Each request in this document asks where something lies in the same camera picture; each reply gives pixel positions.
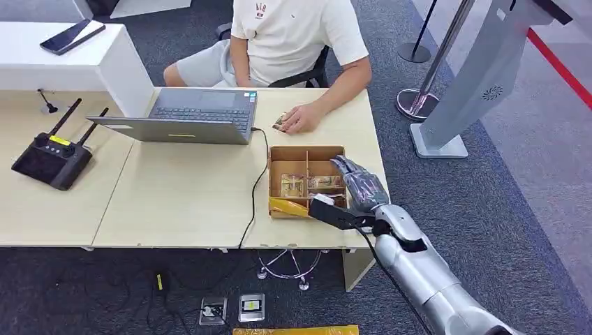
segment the robotic arm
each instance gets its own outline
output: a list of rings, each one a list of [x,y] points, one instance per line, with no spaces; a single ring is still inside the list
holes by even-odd
[[[349,211],[317,195],[309,215],[339,229],[371,227],[376,256],[438,335],[519,335],[465,291],[448,264],[405,209],[390,204],[376,175],[343,156],[332,162],[352,195]]]

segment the man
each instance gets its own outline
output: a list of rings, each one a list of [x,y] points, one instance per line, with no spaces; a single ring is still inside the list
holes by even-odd
[[[350,0],[235,0],[233,8],[230,41],[168,66],[168,86],[266,87],[312,69],[329,45],[343,72],[319,99],[286,113],[281,130],[293,134],[312,131],[370,82],[368,51]]]

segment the metal pole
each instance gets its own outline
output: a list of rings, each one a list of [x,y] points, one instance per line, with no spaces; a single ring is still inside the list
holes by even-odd
[[[433,0],[431,2],[431,6],[429,7],[429,10],[427,11],[426,20],[424,21],[424,25],[422,26],[422,30],[420,31],[420,36],[417,38],[417,42],[415,42],[415,47],[413,47],[413,51],[411,52],[412,56],[415,56],[415,53],[417,52],[417,47],[420,46],[420,41],[422,40],[422,37],[424,36],[425,29],[427,28],[427,22],[429,21],[431,14],[434,12],[434,8],[436,7],[436,2],[438,2],[438,0]]]
[[[416,120],[424,121],[431,114],[438,104],[438,98],[430,94],[429,91],[434,83],[438,68],[446,59],[454,40],[456,40],[460,29],[468,13],[471,11],[475,0],[462,0],[457,13],[452,19],[450,27],[446,32],[446,36],[442,40],[442,44],[434,57],[427,75],[422,83],[421,88],[418,89],[404,89],[397,95],[397,109],[406,117]]]
[[[436,7],[436,2],[438,2],[438,0],[433,0],[431,2],[431,5],[430,5],[429,10],[427,12],[426,20],[424,21],[424,24],[422,26],[422,30],[420,32],[419,37],[417,37],[417,41],[415,41],[415,44],[404,43],[399,47],[398,53],[402,59],[405,59],[406,61],[412,61],[413,63],[425,63],[426,61],[428,61],[431,58],[431,54],[430,54],[429,50],[426,47],[424,47],[423,45],[420,45],[420,42],[421,42],[424,32],[427,28],[427,23],[429,21],[429,18],[431,17],[431,14],[434,12],[434,8]]]

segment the gray kiosk stand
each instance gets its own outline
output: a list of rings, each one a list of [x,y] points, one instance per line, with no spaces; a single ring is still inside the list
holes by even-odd
[[[460,25],[473,2],[463,1],[468,6],[465,13],[457,13]],[[528,29],[549,25],[553,20],[567,24],[572,18],[551,0],[492,1],[475,43],[446,94],[423,124],[411,124],[419,157],[468,156],[460,133],[512,93]],[[459,28],[453,22],[447,35],[456,36]],[[421,94],[416,99],[425,100]]]

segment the gray shorts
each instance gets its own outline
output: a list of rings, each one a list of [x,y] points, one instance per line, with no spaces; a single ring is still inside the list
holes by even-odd
[[[221,40],[197,54],[177,62],[181,79],[189,87],[236,87],[235,69],[230,61],[230,40]],[[255,87],[266,84],[251,79]]]

